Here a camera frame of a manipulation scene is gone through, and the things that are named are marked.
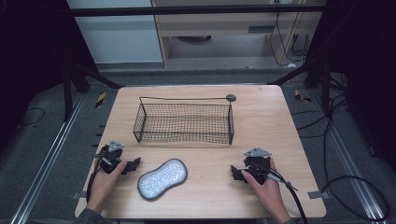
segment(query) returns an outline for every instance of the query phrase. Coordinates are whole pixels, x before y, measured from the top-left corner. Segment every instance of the sleeve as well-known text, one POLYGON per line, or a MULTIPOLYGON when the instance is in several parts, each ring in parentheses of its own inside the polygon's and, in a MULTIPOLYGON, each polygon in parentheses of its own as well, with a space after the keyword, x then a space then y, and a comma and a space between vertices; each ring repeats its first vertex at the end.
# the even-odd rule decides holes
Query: sleeve
POLYGON ((296 224, 296 222, 293 219, 291 219, 283 224, 296 224))
POLYGON ((112 224, 109 220, 105 219, 101 215, 93 212, 91 209, 85 208, 81 214, 79 214, 75 224, 112 224))

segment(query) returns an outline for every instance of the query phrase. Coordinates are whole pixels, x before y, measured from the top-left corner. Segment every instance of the finger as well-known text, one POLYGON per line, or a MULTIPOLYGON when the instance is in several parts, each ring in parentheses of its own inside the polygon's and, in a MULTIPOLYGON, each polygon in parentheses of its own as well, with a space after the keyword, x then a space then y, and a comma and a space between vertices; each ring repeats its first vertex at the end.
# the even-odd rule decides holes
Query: finger
POLYGON ((254 189, 256 188, 256 186, 260 185, 257 180, 253 177, 253 175, 251 175, 249 172, 246 171, 242 171, 242 175, 244 176, 244 178, 246 179, 246 181, 249 183, 249 185, 251 187, 253 187, 254 189))

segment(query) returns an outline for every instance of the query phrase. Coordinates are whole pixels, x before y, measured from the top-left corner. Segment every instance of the black metal pole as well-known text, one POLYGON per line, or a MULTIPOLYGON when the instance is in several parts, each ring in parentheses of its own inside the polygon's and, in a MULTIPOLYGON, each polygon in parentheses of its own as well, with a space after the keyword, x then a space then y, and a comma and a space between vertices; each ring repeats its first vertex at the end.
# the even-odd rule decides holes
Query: black metal pole
POLYGON ((50 14, 73 17, 142 16, 175 14, 220 14, 220 13, 261 13, 261 12, 315 12, 337 9, 326 4, 300 5, 242 5, 242 6, 194 6, 194 7, 114 7, 114 8, 72 8, 52 10, 50 14))

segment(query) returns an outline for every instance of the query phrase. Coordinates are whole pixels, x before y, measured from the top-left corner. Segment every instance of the small round object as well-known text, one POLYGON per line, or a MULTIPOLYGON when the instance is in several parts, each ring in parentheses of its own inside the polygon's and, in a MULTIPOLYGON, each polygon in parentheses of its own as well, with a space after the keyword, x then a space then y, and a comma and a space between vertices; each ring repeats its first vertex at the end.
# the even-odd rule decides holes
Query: small round object
POLYGON ((228 102, 234 102, 236 101, 236 96, 234 94, 228 94, 226 97, 228 102))

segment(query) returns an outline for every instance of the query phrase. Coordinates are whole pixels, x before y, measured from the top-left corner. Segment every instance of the black cable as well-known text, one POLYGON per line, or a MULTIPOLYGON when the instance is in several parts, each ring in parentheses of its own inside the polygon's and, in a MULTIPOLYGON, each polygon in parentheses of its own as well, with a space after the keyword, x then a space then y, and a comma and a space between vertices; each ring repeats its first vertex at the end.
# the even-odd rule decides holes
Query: black cable
POLYGON ((91 188, 92 188, 93 180, 95 179, 96 174, 98 173, 98 171, 101 169, 101 168, 98 168, 98 167, 99 167, 99 163, 100 163, 100 161, 101 161, 101 159, 103 157, 103 153, 98 153, 97 155, 95 155, 95 157, 98 158, 98 159, 95 162, 95 168, 93 169, 93 173, 90 176, 90 181, 88 182, 87 197, 86 197, 86 201, 87 202, 90 200, 90 197, 91 197, 91 188))
POLYGON ((387 208, 386 214, 385 214, 383 217, 381 217, 381 218, 370 218, 370 217, 366 217, 366 216, 363 216, 363 215, 359 214, 358 212, 354 211, 352 208, 350 208, 350 207, 347 206, 345 203, 343 203, 343 202, 334 194, 334 192, 333 192, 333 193, 332 193, 333 196, 334 196, 334 197, 337 199, 337 201, 338 201, 341 205, 343 205, 347 210, 349 210, 351 213, 353 213, 353 214, 356 215, 357 217, 366 219, 366 220, 368 220, 368 221, 385 221, 385 220, 389 217, 390 205, 389 205, 389 202, 386 200, 385 195, 384 195, 374 184, 372 184, 372 183, 369 182, 368 180, 363 179, 363 178, 361 178, 361 177, 354 176, 354 175, 341 175, 341 176, 338 176, 338 177, 336 177, 335 179, 333 179, 332 181, 329 181, 329 182, 320 190, 320 192, 323 192, 325 189, 329 188, 331 184, 333 184, 334 182, 337 182, 337 181, 339 181, 339 180, 342 180, 342 179, 357 179, 357 180, 359 180, 359 181, 362 181, 362 182, 368 184, 368 185, 370 186, 370 188, 374 189, 374 190, 376 191, 376 193, 381 197, 382 201, 384 201, 385 206, 386 206, 386 208, 387 208))
POLYGON ((324 133, 323 134, 320 134, 320 135, 312 135, 312 136, 299 136, 300 138, 316 138, 316 137, 322 137, 322 136, 324 136, 324 133))
POLYGON ((321 117, 320 119, 317 119, 317 120, 313 121, 312 123, 309 123, 309 124, 307 124, 307 125, 305 125, 305 126, 303 126, 303 127, 297 128, 297 131, 302 130, 302 129, 309 128, 309 127, 313 126, 314 124, 320 122, 321 120, 325 119, 326 117, 327 117, 327 116, 324 115, 323 117, 321 117))
POLYGON ((251 165, 257 166, 263 170, 265 170, 266 172, 270 173, 271 175, 274 175, 275 177, 277 177, 281 183, 285 184, 286 188, 290 191, 291 196, 293 197, 294 201, 297 204, 298 210, 300 211, 300 215, 301 215, 301 219, 304 221, 305 224, 308 224, 308 220, 306 218, 303 206, 301 205, 300 199, 298 198, 295 190, 295 187, 289 182, 286 181, 285 178, 283 178, 283 176, 276 170, 270 167, 270 169, 267 169, 266 167, 263 167, 257 163, 251 163, 251 165))
POLYGON ((39 122, 41 119, 44 118, 44 116, 46 115, 46 111, 43 108, 39 108, 39 107, 34 107, 34 108, 29 108, 26 110, 27 111, 31 111, 31 110, 40 110, 42 112, 41 117, 36 119, 35 121, 29 122, 29 123, 22 123, 21 126, 27 126, 27 125, 32 125, 32 124, 36 124, 37 122, 39 122))
POLYGON ((305 111, 294 112, 294 113, 291 113, 291 114, 292 115, 298 115, 298 114, 312 113, 312 112, 319 112, 319 111, 318 110, 305 110, 305 111))
POLYGON ((332 181, 329 180, 329 174, 328 174, 328 169, 327 169, 327 147, 326 147, 326 143, 327 143, 327 133, 329 132, 330 128, 332 127, 332 112, 335 110, 335 108, 340 107, 341 105, 343 105, 343 103, 344 103, 346 100, 343 100, 343 101, 337 103, 336 105, 334 105, 334 102, 335 102, 335 100, 336 100, 338 97, 341 97, 341 96, 343 96, 343 95, 344 95, 344 94, 342 93, 342 94, 336 96, 336 97, 332 100, 331 107, 330 107, 331 113, 329 113, 329 115, 328 115, 329 121, 328 121, 328 123, 327 123, 327 125, 326 125, 325 134, 324 134, 324 138, 323 138, 323 166, 324 166, 324 173, 325 173, 325 178, 326 178, 326 185, 322 188, 321 192, 323 192, 323 190, 325 190, 325 189, 329 189, 329 190, 331 191, 331 193, 332 193, 332 196, 337 200, 337 202, 339 202, 341 205, 343 205, 343 206, 345 207, 346 210, 348 210, 349 212, 351 212, 352 214, 354 214, 354 215, 357 216, 357 217, 360 217, 360 218, 362 218, 362 219, 364 219, 364 220, 367 220, 367 221, 384 221, 384 220, 386 220, 386 219, 389 217, 390 206, 389 206, 389 203, 388 203, 388 201, 386 200, 385 196, 383 195, 383 193, 382 193, 374 184, 372 184, 372 183, 369 182, 368 180, 365 180, 365 179, 363 179, 363 178, 361 178, 361 177, 354 176, 354 175, 341 175, 341 176, 335 178, 335 179, 332 180, 332 181), (334 191, 332 190, 332 187, 331 187, 332 183, 334 183, 334 182, 336 182, 336 181, 339 181, 339 180, 341 180, 341 179, 349 179, 349 178, 358 179, 358 180, 360 180, 360 181, 363 181, 363 182, 367 183, 372 189, 374 189, 374 190, 378 193, 378 195, 381 197, 381 199, 385 202, 385 206, 386 206, 386 208, 387 208, 387 209, 386 209, 387 212, 385 213, 385 215, 384 215, 383 217, 381 217, 381 218, 370 218, 370 217, 363 216, 363 215, 359 214, 357 211, 355 211, 355 210, 353 210, 352 208, 350 208, 349 206, 347 206, 347 205, 346 205, 346 204, 334 193, 334 191))
MULTIPOLYGON (((272 37, 273 37, 275 29, 277 28, 277 31, 278 31, 278 34, 279 34, 279 39, 280 39, 280 42, 282 44, 283 52, 284 52, 285 56, 290 60, 291 63, 297 63, 300 60, 293 60, 293 59, 289 58, 288 53, 286 52, 286 47, 285 47, 285 44, 283 42, 282 35, 280 34, 280 29, 279 29, 279 14, 280 14, 279 12, 276 13, 276 21, 275 21, 275 24, 274 24, 274 29, 272 30, 272 32, 270 34, 270 47, 271 47, 271 50, 272 50, 272 52, 273 52, 273 54, 275 56, 276 54, 275 54, 275 51, 274 51, 274 48, 273 48, 273 45, 272 45, 272 37)), ((281 66, 288 65, 287 63, 286 64, 282 64, 282 63, 278 62, 276 57, 275 57, 275 61, 276 61, 276 63, 278 65, 281 65, 281 66)))

